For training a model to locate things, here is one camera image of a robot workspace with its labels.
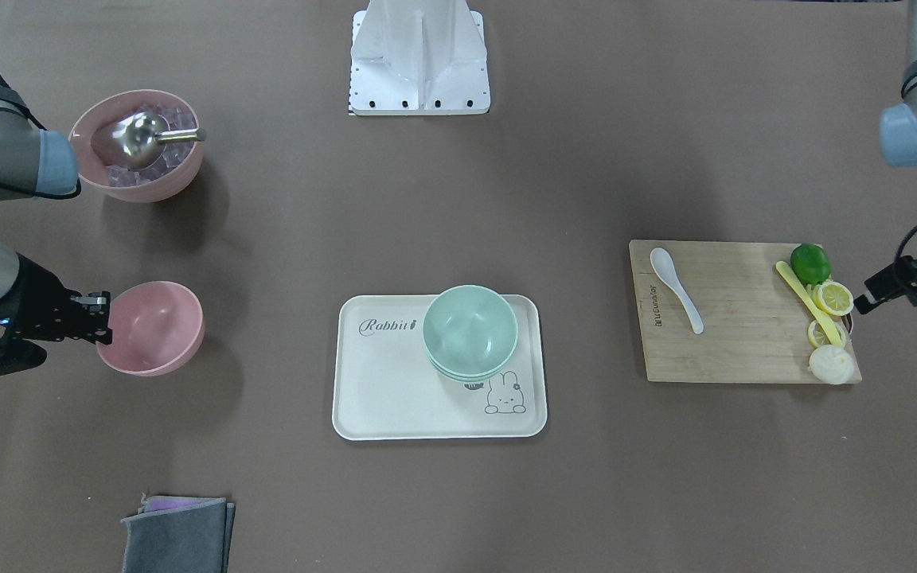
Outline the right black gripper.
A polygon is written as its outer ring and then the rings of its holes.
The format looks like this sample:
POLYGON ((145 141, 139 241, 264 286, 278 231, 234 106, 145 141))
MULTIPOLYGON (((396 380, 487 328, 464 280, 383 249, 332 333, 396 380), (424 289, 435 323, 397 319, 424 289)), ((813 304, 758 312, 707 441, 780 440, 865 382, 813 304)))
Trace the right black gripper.
POLYGON ((109 291, 81 294, 25 256, 18 256, 18 275, 5 298, 11 310, 5 326, 7 340, 63 341, 65 338, 111 345, 113 330, 102 324, 111 309, 109 291))

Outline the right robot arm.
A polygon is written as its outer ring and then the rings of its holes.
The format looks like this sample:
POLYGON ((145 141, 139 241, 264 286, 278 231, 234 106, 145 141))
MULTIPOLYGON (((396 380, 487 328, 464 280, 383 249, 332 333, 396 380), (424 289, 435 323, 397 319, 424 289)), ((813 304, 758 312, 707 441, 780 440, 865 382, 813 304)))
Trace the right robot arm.
MULTIPOLYGON (((48 130, 0 73, 0 201, 64 201, 80 195, 76 152, 48 130)), ((84 296, 55 275, 0 243, 0 324, 12 337, 108 345, 111 297, 84 296)))

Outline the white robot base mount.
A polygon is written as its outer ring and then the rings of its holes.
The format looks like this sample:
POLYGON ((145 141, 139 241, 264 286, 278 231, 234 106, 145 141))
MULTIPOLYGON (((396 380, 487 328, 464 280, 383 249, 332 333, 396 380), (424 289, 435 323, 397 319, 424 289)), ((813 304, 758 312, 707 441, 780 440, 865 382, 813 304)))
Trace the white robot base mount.
POLYGON ((354 116, 486 114, 484 18, 466 1, 371 1, 352 18, 354 116))

